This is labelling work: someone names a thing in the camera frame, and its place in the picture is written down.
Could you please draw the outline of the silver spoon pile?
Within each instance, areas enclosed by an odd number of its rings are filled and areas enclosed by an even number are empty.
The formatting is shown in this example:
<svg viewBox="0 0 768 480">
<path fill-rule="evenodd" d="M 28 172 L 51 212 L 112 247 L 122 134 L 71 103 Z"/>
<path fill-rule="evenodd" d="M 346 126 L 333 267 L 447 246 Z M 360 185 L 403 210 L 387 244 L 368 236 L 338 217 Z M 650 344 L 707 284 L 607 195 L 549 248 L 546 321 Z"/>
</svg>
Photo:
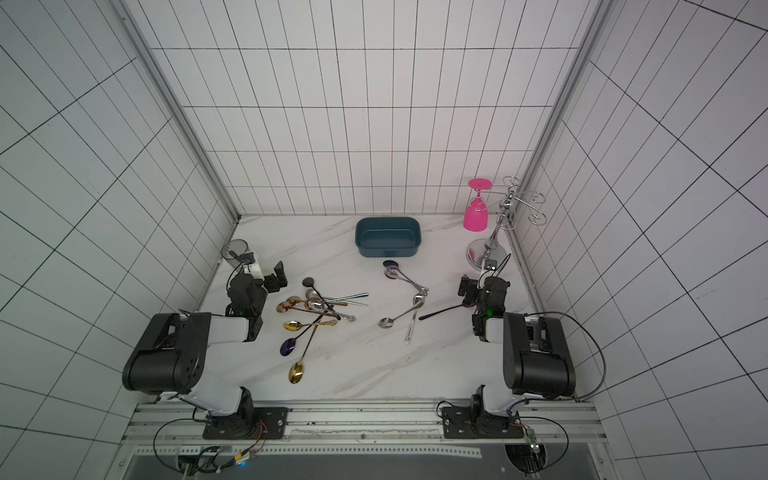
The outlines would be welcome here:
<svg viewBox="0 0 768 480">
<path fill-rule="evenodd" d="M 340 306 L 339 302 L 333 302 L 331 300 L 325 300 L 314 289 L 310 288 L 305 292 L 305 306 L 310 310 L 318 313 L 330 314 L 332 317 L 346 320 L 349 322 L 355 322 L 357 318 L 354 315 L 339 313 L 335 310 L 336 306 Z"/>
</svg>

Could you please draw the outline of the teal plastic storage box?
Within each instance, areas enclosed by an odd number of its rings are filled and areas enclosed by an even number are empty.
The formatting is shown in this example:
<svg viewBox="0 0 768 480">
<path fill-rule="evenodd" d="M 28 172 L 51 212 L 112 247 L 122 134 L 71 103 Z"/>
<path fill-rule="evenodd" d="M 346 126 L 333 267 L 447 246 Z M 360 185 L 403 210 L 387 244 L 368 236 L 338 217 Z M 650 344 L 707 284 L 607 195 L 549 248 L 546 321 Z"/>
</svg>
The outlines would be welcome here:
<svg viewBox="0 0 768 480">
<path fill-rule="evenodd" d="M 411 217 L 367 217 L 355 227 L 355 245 L 366 258 L 412 257 L 421 242 L 421 225 Z"/>
</svg>

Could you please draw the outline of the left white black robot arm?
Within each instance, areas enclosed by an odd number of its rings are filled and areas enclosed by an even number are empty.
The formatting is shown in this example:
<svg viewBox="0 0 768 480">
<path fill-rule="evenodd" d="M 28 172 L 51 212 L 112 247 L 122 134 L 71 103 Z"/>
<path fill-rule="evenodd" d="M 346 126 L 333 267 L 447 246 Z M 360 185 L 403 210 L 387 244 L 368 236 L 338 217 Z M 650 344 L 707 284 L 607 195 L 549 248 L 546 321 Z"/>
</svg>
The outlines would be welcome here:
<svg viewBox="0 0 768 480">
<path fill-rule="evenodd" d="M 223 315 L 154 315 L 126 361 L 123 386 L 148 395 L 170 393 L 205 411 L 206 440 L 281 439 L 288 409 L 256 407 L 246 387 L 227 382 L 205 362 L 211 346 L 254 342 L 267 296 L 287 285 L 282 262 L 263 279 L 242 264 L 227 283 L 230 304 Z"/>
</svg>

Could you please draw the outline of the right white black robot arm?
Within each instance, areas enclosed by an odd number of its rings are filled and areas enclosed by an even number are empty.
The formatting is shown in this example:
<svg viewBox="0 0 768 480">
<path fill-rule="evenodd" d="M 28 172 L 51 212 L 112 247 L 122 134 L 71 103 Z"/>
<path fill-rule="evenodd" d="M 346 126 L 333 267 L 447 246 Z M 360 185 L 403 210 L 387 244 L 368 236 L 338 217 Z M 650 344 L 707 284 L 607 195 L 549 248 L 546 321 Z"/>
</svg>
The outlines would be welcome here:
<svg viewBox="0 0 768 480">
<path fill-rule="evenodd" d="M 522 438 L 517 410 L 532 400 L 563 400 L 576 388 L 576 374 L 562 323 L 543 314 L 508 312 L 510 283 L 489 276 L 467 290 L 474 300 L 473 334 L 502 346 L 503 384 L 482 385 L 472 396 L 468 426 L 479 438 Z"/>
</svg>

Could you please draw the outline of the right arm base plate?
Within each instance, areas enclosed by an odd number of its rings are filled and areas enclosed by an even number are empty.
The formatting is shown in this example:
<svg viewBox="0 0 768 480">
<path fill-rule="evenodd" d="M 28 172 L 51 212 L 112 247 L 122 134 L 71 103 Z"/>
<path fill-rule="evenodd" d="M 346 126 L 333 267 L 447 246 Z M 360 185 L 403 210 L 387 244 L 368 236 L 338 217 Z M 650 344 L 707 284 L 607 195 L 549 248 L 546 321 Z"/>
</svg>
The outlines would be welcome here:
<svg viewBox="0 0 768 480">
<path fill-rule="evenodd" d="M 509 417 L 484 411 L 475 414 L 469 407 L 442 406 L 438 416 L 446 439 L 522 439 L 525 435 L 523 427 Z"/>
</svg>

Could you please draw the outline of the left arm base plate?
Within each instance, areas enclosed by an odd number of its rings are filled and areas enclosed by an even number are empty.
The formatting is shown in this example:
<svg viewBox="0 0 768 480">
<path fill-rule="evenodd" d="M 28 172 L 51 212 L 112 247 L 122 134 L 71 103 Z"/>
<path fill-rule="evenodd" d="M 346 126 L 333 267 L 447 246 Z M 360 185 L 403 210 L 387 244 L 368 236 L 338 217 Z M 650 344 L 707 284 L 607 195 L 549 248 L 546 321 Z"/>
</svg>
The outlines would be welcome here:
<svg viewBox="0 0 768 480">
<path fill-rule="evenodd" d="M 229 416 L 211 416 L 204 428 L 205 440 L 255 441 L 282 439 L 289 410 L 284 407 L 265 407 L 244 410 Z"/>
</svg>

